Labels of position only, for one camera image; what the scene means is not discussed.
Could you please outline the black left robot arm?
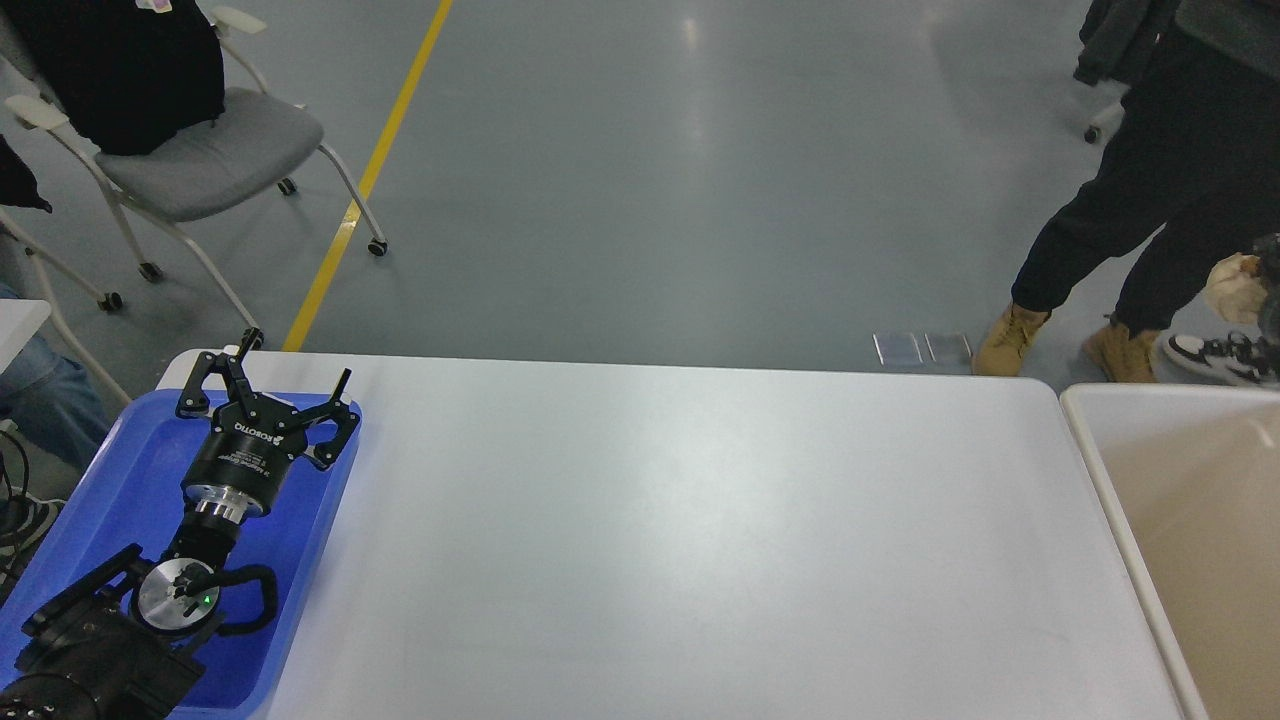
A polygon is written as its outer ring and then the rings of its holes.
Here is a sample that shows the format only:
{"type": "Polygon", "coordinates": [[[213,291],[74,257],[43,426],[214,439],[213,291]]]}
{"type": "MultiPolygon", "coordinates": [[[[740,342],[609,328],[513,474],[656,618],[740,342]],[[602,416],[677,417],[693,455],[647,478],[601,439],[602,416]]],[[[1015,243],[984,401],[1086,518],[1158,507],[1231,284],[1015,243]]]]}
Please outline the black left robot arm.
{"type": "Polygon", "coordinates": [[[5,719],[247,719],[274,691],[358,447],[246,373],[259,332],[131,404],[3,607],[5,719]]]}

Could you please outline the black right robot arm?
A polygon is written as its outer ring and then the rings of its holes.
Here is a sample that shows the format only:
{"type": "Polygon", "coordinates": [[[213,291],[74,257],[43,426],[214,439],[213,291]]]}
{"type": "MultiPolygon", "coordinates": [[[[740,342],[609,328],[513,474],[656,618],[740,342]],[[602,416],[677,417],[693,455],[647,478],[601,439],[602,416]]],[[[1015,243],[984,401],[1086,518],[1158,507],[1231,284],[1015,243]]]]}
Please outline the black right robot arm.
{"type": "Polygon", "coordinates": [[[1279,233],[1266,234],[1254,242],[1260,259],[1258,274],[1265,288],[1258,328],[1262,355],[1271,373],[1279,375],[1279,233]]]}

